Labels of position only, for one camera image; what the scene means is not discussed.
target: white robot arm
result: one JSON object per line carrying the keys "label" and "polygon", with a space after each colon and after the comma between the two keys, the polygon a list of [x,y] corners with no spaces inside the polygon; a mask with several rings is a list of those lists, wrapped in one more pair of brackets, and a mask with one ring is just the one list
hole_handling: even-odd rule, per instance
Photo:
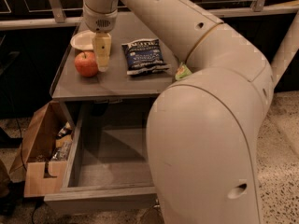
{"label": "white robot arm", "polygon": [[[93,1],[102,0],[84,6],[95,13],[116,10],[117,0]],[[121,1],[193,71],[149,112],[149,167],[165,223],[262,224],[256,141],[273,97],[268,61],[189,0]],[[90,16],[84,12],[93,31],[112,29]]]}

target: open drawer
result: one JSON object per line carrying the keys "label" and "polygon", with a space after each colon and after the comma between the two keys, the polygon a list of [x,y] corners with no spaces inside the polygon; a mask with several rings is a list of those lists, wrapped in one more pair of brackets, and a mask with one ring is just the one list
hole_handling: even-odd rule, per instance
{"label": "open drawer", "polygon": [[57,213],[128,210],[155,205],[147,162],[150,98],[84,102],[61,191],[45,196]]}

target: apple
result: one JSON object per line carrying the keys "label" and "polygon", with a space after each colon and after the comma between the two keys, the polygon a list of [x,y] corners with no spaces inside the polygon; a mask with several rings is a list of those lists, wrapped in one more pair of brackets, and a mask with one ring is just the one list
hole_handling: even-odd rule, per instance
{"label": "apple", "polygon": [[75,67],[83,77],[94,77],[98,73],[93,51],[82,51],[75,57]]}

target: floor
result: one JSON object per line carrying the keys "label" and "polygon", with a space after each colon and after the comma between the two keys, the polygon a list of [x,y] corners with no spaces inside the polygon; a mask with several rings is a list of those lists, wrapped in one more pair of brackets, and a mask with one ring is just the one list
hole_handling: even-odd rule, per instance
{"label": "floor", "polygon": [[[19,119],[22,135],[30,118]],[[20,137],[14,119],[0,120],[9,136]],[[299,222],[299,91],[276,93],[257,144],[258,177],[263,203],[264,223]],[[0,148],[8,170],[16,148]],[[11,178],[20,180],[20,174]],[[18,223],[105,223],[105,224],[162,224],[159,209],[127,212],[99,212],[90,215],[60,216],[46,204],[35,210],[36,200],[20,201],[11,217],[1,217],[0,224]]]}

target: cardboard box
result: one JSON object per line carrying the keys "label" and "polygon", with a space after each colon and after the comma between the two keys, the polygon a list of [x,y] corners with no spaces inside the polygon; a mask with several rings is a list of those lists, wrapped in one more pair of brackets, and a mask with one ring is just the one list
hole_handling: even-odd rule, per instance
{"label": "cardboard box", "polygon": [[34,113],[10,168],[13,173],[26,166],[24,197],[42,197],[60,190],[67,161],[36,161],[36,157],[50,160],[56,135],[65,123],[57,102],[51,101]]}

